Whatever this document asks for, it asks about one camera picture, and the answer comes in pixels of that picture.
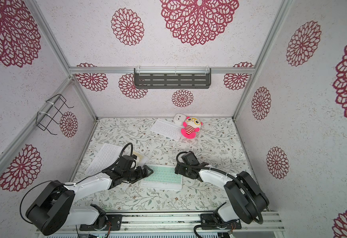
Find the yellow keyboard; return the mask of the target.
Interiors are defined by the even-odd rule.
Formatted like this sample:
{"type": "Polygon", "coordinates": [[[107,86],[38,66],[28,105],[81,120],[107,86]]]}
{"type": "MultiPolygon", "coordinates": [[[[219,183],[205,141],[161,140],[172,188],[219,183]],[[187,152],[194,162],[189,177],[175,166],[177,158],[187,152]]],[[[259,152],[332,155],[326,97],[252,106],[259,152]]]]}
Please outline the yellow keyboard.
{"type": "Polygon", "coordinates": [[[132,165],[132,168],[136,168],[138,166],[143,167],[149,160],[148,156],[143,155],[143,154],[136,152],[136,151],[133,152],[132,157],[135,160],[135,162],[132,165]]]}

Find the green keyboard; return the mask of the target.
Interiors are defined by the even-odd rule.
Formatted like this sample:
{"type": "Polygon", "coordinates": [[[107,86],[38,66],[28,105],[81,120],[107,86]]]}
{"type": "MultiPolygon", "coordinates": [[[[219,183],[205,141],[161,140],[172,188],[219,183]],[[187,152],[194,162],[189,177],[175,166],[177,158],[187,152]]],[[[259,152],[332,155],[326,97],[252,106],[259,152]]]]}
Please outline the green keyboard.
{"type": "Polygon", "coordinates": [[[182,189],[182,175],[175,173],[175,166],[147,164],[153,170],[153,174],[140,182],[141,187],[175,190],[182,189]]]}

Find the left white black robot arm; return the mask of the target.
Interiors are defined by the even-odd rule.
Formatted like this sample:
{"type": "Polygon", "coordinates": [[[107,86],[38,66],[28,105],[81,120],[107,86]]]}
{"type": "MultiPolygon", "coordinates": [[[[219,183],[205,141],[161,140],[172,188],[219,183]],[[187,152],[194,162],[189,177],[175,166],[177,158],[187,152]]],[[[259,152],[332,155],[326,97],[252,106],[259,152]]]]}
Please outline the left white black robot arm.
{"type": "Polygon", "coordinates": [[[25,216],[43,235],[49,236],[65,226],[86,225],[103,230],[109,225],[107,213],[96,204],[74,204],[96,192],[110,190],[122,183],[133,184],[153,174],[147,165],[136,166],[137,156],[125,155],[101,172],[79,182],[50,181],[27,209],[25,216]]]}

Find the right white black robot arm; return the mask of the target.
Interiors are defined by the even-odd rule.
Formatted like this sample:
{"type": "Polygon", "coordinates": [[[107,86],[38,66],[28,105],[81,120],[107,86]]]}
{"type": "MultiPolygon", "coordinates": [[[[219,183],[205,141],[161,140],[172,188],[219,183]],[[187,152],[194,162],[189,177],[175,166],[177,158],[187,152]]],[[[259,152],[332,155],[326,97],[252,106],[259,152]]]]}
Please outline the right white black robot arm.
{"type": "Polygon", "coordinates": [[[262,212],[269,206],[269,199],[248,172],[224,172],[205,162],[200,163],[192,151],[177,154],[174,172],[210,183],[226,193],[228,201],[214,211],[218,223],[241,220],[246,224],[263,224],[262,212]]]}

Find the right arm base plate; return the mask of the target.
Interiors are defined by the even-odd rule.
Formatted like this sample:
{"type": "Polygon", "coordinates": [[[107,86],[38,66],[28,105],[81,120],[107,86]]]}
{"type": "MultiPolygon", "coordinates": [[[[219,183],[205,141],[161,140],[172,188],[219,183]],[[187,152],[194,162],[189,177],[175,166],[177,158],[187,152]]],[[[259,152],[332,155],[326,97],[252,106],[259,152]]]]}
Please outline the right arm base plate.
{"type": "Polygon", "coordinates": [[[240,220],[225,222],[215,214],[200,214],[201,228],[203,230],[240,230],[242,225],[240,220]]]}

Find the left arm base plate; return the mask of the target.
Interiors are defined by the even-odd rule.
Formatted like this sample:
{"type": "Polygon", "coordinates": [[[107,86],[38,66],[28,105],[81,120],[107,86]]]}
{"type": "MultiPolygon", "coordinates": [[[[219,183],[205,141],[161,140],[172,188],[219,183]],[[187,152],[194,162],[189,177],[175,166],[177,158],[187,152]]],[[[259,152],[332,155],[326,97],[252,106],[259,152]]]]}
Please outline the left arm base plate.
{"type": "Polygon", "coordinates": [[[79,231],[119,231],[122,218],[121,214],[99,215],[92,225],[81,225],[79,231]]]}

